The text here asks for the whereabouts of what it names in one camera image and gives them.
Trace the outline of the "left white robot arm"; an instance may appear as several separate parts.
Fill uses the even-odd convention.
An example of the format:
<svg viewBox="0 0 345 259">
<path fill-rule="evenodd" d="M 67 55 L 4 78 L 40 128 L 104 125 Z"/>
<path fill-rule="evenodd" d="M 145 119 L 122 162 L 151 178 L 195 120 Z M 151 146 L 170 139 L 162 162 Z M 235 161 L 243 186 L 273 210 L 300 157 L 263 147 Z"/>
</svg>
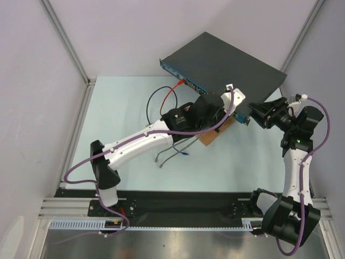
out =
<svg viewBox="0 0 345 259">
<path fill-rule="evenodd" d="M 120 141 L 103 144 L 99 140 L 91 143 L 91 155 L 109 150 L 91 161 L 101 198 L 100 210 L 112 216 L 119 209 L 116 186 L 120 183 L 118 169 L 147 151 L 169 146 L 182 139 L 191 138 L 199 131 L 218 124 L 226 115 L 228 104 L 215 93 L 199 96 L 193 103 L 173 108 L 145 129 Z"/>
</svg>

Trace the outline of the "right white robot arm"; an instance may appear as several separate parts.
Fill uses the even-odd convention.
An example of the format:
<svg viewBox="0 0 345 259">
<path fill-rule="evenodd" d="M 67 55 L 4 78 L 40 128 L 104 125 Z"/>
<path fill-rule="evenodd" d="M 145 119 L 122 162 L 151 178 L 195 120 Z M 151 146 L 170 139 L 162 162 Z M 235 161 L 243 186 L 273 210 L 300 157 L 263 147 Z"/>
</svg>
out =
<svg viewBox="0 0 345 259">
<path fill-rule="evenodd" d="M 289 103 L 284 97 L 265 103 L 250 103 L 252 118 L 264 129 L 276 126 L 283 131 L 282 158 L 285 165 L 284 190 L 281 195 L 258 188 L 251 194 L 248 210 L 263 216 L 261 231 L 277 241 L 294 245 L 305 241 L 318 224 L 321 212 L 313 207 L 309 190 L 309 166 L 315 150 L 311 139 L 323 113 L 314 106 L 295 111 L 306 96 L 298 95 Z"/>
</svg>

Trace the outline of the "wooden board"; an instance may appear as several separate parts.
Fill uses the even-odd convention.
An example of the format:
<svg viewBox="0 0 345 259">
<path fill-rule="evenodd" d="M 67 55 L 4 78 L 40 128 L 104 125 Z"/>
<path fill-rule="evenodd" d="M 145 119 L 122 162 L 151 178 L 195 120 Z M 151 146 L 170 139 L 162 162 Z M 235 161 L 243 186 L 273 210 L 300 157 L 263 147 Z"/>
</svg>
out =
<svg viewBox="0 0 345 259">
<path fill-rule="evenodd" d="M 222 133 L 224 133 L 232 124 L 235 123 L 234 117 L 229 117 L 225 123 L 221 125 L 219 128 L 219 131 L 211 131 L 204 133 L 199 136 L 199 141 L 204 145 L 208 146 L 210 145 L 214 140 L 216 140 L 217 137 L 219 137 Z"/>
</svg>

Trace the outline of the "black blue network switch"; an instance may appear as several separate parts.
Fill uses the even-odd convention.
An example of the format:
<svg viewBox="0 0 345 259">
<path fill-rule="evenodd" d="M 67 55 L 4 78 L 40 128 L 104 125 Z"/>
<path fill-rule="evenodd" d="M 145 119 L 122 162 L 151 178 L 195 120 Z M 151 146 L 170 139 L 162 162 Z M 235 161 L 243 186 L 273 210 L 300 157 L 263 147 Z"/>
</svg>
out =
<svg viewBox="0 0 345 259">
<path fill-rule="evenodd" d="M 240 89 L 244 101 L 235 118 L 248 125 L 250 103 L 263 103 L 285 81 L 287 75 L 229 43 L 203 32 L 173 54 L 160 60 L 160 66 L 198 94 L 222 95 L 232 84 Z"/>
</svg>

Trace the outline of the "right aluminium frame post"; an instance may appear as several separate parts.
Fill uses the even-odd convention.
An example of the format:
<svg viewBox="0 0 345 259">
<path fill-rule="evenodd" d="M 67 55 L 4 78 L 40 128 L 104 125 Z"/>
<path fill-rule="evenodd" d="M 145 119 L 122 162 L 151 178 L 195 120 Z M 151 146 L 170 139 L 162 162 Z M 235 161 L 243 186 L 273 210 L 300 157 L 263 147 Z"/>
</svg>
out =
<svg viewBox="0 0 345 259">
<path fill-rule="evenodd" d="M 315 22 L 316 18 L 318 17 L 322 7 L 325 4 L 325 0 L 317 0 L 315 1 L 309 15 L 307 16 L 307 19 L 305 20 L 296 40 L 294 41 L 292 48 L 290 49 L 287 57 L 285 58 L 280 71 L 283 73 L 286 73 L 290 63 L 294 59 L 295 55 L 297 54 L 300 46 L 302 45 L 304 39 L 306 38 L 309 30 L 311 29 L 313 23 Z"/>
</svg>

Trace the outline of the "aluminium frame post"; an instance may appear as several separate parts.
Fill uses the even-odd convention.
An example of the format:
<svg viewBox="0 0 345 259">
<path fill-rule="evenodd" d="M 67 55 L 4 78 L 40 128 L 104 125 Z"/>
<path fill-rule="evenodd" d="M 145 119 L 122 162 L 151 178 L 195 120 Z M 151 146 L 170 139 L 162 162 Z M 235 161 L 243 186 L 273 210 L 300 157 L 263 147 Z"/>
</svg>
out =
<svg viewBox="0 0 345 259">
<path fill-rule="evenodd" d="M 311 29 L 313 23 L 315 22 L 316 18 L 318 17 L 322 7 L 325 4 L 325 0 L 317 0 L 315 1 L 309 15 L 307 16 L 307 19 L 305 20 L 296 40 L 294 41 L 292 48 L 290 49 L 287 57 L 285 58 L 280 71 L 283 73 L 286 73 L 290 63 L 294 59 L 295 55 L 297 54 L 300 46 L 302 45 L 304 39 L 306 38 L 309 30 Z"/>
<path fill-rule="evenodd" d="M 82 78 L 83 82 L 88 86 L 91 82 L 91 79 L 86 73 L 86 70 L 69 38 L 69 36 L 66 33 L 66 30 L 64 29 L 64 26 L 62 25 L 53 5 L 49 0 L 39 0 L 39 3 L 41 4 L 43 10 L 45 11 L 48 19 L 50 20 L 50 23 L 52 27 L 54 28 L 57 36 L 59 37 L 62 45 L 64 46 L 67 54 L 69 55 L 74 67 L 76 68 L 79 76 Z"/>
</svg>

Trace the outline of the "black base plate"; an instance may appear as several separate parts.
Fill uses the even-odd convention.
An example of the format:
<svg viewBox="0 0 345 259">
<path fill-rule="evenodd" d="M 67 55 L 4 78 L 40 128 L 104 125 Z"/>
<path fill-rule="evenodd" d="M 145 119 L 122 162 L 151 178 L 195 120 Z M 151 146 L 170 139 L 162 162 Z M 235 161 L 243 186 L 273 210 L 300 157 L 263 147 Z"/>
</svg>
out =
<svg viewBox="0 0 345 259">
<path fill-rule="evenodd" d="M 262 212 L 250 202 L 249 192 L 164 192 L 118 191 L 119 201 L 105 210 L 93 190 L 56 191 L 56 198 L 90 198 L 87 216 L 121 216 L 134 227 L 230 228 L 240 227 L 246 217 L 260 218 Z"/>
</svg>

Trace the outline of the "left aluminium frame post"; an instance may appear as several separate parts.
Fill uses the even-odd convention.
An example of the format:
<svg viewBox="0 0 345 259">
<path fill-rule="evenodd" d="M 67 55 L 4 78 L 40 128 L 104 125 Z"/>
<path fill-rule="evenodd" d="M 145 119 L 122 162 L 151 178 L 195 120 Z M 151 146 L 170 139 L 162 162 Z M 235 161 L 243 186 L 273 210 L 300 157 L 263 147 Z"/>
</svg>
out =
<svg viewBox="0 0 345 259">
<path fill-rule="evenodd" d="M 66 33 L 66 30 L 64 29 L 64 26 L 62 25 L 53 5 L 49 0 L 39 0 L 39 3 L 41 4 L 43 10 L 45 11 L 48 19 L 50 20 L 50 23 L 52 27 L 54 28 L 57 36 L 59 37 L 62 45 L 64 46 L 67 54 L 69 55 L 74 67 L 76 68 L 79 76 L 82 78 L 83 82 L 88 86 L 91 82 L 91 79 L 86 73 L 86 70 L 69 38 L 69 36 Z"/>
</svg>

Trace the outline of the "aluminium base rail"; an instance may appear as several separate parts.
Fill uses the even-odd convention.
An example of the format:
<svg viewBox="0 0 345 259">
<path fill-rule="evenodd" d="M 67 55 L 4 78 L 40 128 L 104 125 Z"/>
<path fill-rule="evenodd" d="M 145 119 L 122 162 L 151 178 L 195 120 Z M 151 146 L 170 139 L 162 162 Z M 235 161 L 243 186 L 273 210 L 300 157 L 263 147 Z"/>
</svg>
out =
<svg viewBox="0 0 345 259">
<path fill-rule="evenodd" d="M 38 214 L 39 219 L 82 219 L 88 217 L 91 198 L 45 198 Z"/>
</svg>

